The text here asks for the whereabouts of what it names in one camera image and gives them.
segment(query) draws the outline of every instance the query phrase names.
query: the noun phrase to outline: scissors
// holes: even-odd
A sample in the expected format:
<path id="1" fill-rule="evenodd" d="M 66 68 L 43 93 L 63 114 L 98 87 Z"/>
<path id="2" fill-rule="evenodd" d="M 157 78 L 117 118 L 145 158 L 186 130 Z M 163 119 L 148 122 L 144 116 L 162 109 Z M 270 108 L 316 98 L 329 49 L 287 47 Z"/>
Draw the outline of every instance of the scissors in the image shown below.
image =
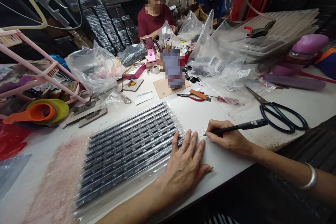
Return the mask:
<path id="1" fill-rule="evenodd" d="M 192 93 L 189 93 L 189 94 L 177 94 L 177 96 L 181 96 L 181 97 L 189 97 L 190 99 L 193 99 L 193 100 L 195 100 L 195 101 L 199 101 L 199 102 L 203 102 L 203 101 L 205 101 L 205 100 L 202 99 L 202 98 L 197 99 L 197 98 L 195 98 L 195 97 L 192 97 L 191 95 L 193 95 L 193 94 L 192 94 Z"/>
<path id="2" fill-rule="evenodd" d="M 275 102 L 268 102 L 266 101 L 264 98 L 262 98 L 261 96 L 257 95 L 252 89 L 246 87 L 247 90 L 249 90 L 253 96 L 258 100 L 258 102 L 260 102 L 260 111 L 262 116 L 267 120 L 267 122 L 273 127 L 276 128 L 277 130 L 284 132 L 284 133 L 293 133 L 296 129 L 297 130 L 307 130 L 308 129 L 308 123 L 307 121 L 297 112 L 295 112 L 294 110 L 287 108 L 281 104 L 275 103 Z M 273 112 L 272 110 L 270 110 L 267 105 L 271 106 L 275 111 Z M 297 126 L 296 124 L 294 124 L 292 121 L 290 121 L 281 111 L 280 109 L 286 110 L 287 112 L 291 113 L 292 115 L 296 116 L 300 122 L 302 123 L 302 127 Z M 289 129 L 283 129 L 280 128 L 278 125 L 275 125 L 273 122 L 271 122 L 268 117 L 266 116 L 266 113 L 268 112 L 270 113 L 272 116 L 274 116 L 275 118 L 277 118 L 279 121 L 283 122 L 284 124 L 287 125 L 287 127 Z"/>

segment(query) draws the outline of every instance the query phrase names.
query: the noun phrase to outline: left hand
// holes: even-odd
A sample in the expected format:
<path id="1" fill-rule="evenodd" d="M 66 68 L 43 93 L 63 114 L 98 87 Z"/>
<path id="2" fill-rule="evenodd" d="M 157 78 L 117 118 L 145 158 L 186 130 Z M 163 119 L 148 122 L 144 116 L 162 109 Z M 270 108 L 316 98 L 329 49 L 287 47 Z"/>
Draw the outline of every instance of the left hand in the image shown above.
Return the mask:
<path id="1" fill-rule="evenodd" d="M 176 33 L 176 31 L 177 31 L 177 27 L 176 27 L 176 26 L 170 26 L 170 27 L 171 27 L 171 29 L 173 30 L 173 32 Z"/>
<path id="2" fill-rule="evenodd" d="M 171 156 L 165 171 L 154 181 L 158 188 L 160 201 L 166 205 L 185 195 L 193 189 L 205 174 L 212 171 L 213 167 L 208 164 L 200 165 L 205 140 L 201 140 L 194 154 L 197 143 L 197 132 L 193 133 L 190 140 L 191 130 L 189 129 L 180 149 L 177 147 L 179 132 L 177 131 L 173 139 Z"/>

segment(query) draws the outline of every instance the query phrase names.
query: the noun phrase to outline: white cable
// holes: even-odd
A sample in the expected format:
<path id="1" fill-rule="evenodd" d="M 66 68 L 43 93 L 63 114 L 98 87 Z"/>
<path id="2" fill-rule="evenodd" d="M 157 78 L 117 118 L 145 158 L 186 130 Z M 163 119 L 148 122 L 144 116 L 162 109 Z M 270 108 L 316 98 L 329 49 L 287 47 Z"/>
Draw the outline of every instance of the white cable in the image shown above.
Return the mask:
<path id="1" fill-rule="evenodd" d="M 43 23 L 41 23 L 41 22 L 39 22 L 39 21 L 37 21 L 37 20 L 35 20 L 35 19 L 32 19 L 32 18 L 30 18 L 30 17 L 27 17 L 27 16 L 21 14 L 20 12 L 17 12 L 16 10 L 13 10 L 12 8 L 10 8 L 10 7 L 8 7 L 7 5 L 5 5 L 4 3 L 1 3 L 1 2 L 0 2 L 0 4 L 1 4 L 2 6 L 4 6 L 4 7 L 6 7 L 7 9 L 9 9 L 9 10 L 15 12 L 16 14 L 18 14 L 18 15 L 24 17 L 24 18 L 27 18 L 27 19 L 29 19 L 29 20 L 31 20 L 31 21 L 34 21 L 34 22 L 36 22 L 36 23 L 39 23 L 39 24 L 43 24 Z M 81 12 L 80 10 L 79 10 L 79 12 L 80 12 L 80 16 L 81 16 L 81 17 L 80 17 L 80 24 L 79 24 L 77 27 L 74 27 L 74 28 L 62 28 L 62 27 L 51 26 L 51 25 L 48 25 L 48 27 L 55 28 L 55 29 L 58 29 L 58 30 L 75 30 L 75 29 L 78 29 L 78 28 L 80 28 L 80 27 L 82 26 L 82 21 L 83 21 L 82 12 Z"/>
<path id="2" fill-rule="evenodd" d="M 44 28 L 47 27 L 48 22 L 46 20 L 46 17 L 43 15 L 42 11 L 37 6 L 37 4 L 35 3 L 35 1 L 34 0 L 29 0 L 29 2 L 34 7 L 34 9 L 38 13 L 38 15 L 40 16 L 40 18 L 42 20 L 42 24 L 39 25 L 39 26 L 8 26 L 8 27 L 2 28 L 3 30 L 15 30 L 15 29 L 19 29 L 19 30 L 37 30 L 37 29 L 44 29 Z"/>
<path id="3" fill-rule="evenodd" d="M 267 19 L 270 19 L 270 20 L 275 20 L 275 18 L 271 17 L 271 16 L 268 16 L 268 15 L 265 15 L 261 12 L 259 12 L 258 10 L 256 10 L 249 2 L 249 0 L 245 0 L 246 4 L 255 12 L 257 13 L 258 15 L 260 16 L 263 16 L 264 18 L 267 18 Z"/>

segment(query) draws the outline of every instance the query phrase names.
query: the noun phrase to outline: white table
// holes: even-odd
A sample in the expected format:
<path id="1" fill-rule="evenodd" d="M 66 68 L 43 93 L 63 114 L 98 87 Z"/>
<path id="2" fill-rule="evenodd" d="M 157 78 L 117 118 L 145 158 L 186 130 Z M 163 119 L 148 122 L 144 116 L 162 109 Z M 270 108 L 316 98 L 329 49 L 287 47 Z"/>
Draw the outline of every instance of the white table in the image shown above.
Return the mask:
<path id="1" fill-rule="evenodd" d="M 323 76 L 323 74 L 316 69 L 311 70 L 310 73 Z M 153 99 L 138 106 L 135 106 L 134 103 L 130 104 L 122 110 L 122 114 L 120 111 L 109 110 L 107 115 L 80 130 L 78 130 L 77 125 L 74 125 L 64 130 L 59 127 L 55 130 L 46 129 L 29 136 L 29 139 L 27 139 L 28 145 L 22 153 L 32 153 L 33 155 L 0 205 L 0 223 L 16 224 L 24 220 L 34 195 L 45 175 L 44 173 L 59 145 L 67 142 L 70 137 L 88 136 L 99 129 L 107 128 L 123 118 L 160 101 L 153 81 L 162 78 L 162 75 L 144 73 L 140 78 L 143 78 L 145 81 L 138 91 L 124 91 L 124 94 L 132 100 L 135 100 L 137 94 L 153 91 Z M 198 87 L 204 91 L 198 84 L 195 84 L 192 88 L 195 89 Z M 189 89 L 185 89 L 180 91 L 180 93 L 187 93 L 188 91 Z M 206 93 L 208 95 L 215 94 L 210 91 L 206 91 Z M 322 92 L 299 89 L 274 90 L 263 97 L 266 100 L 275 101 L 294 109 L 307 120 L 310 127 L 316 127 L 321 122 L 328 120 L 336 114 L 335 94 L 336 85 L 327 83 L 326 88 Z M 186 130 L 189 128 L 193 131 L 202 130 L 207 127 L 209 119 L 231 120 L 236 124 L 261 118 L 259 103 L 253 98 L 251 98 L 251 102 L 240 107 L 234 107 L 214 100 L 212 100 L 211 103 L 207 101 L 197 102 L 186 97 L 178 97 L 175 94 L 164 98 L 164 100 L 171 105 Z M 270 126 L 242 131 L 242 133 L 252 142 L 270 149 L 278 149 L 303 134 L 303 132 L 296 131 L 295 134 L 287 135 L 276 131 Z M 161 221 L 179 209 L 189 205 L 252 165 L 252 162 L 235 156 L 211 142 L 206 143 L 202 162 L 213 166 L 213 172 L 205 176 L 196 190 L 188 198 L 177 202 L 172 207 L 157 215 L 151 220 L 152 223 Z M 107 212 L 132 197 L 143 187 L 144 185 L 140 188 L 130 189 L 127 192 L 128 196 L 123 200 L 111 201 L 109 205 L 101 208 L 98 212 L 88 213 L 83 216 L 81 223 L 95 223 L 95 221 L 103 217 Z"/>

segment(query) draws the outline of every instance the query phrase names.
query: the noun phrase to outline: red shirt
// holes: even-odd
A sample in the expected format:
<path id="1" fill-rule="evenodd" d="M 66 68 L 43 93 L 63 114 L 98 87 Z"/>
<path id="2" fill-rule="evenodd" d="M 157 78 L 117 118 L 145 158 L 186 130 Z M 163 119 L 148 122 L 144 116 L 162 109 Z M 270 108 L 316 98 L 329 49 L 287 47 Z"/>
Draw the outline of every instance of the red shirt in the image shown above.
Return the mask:
<path id="1" fill-rule="evenodd" d="M 167 5 L 163 5 L 162 13 L 155 17 L 146 13 L 145 7 L 143 7 L 138 14 L 139 36 L 143 37 L 160 29 L 166 20 L 169 25 L 176 26 L 174 16 Z"/>

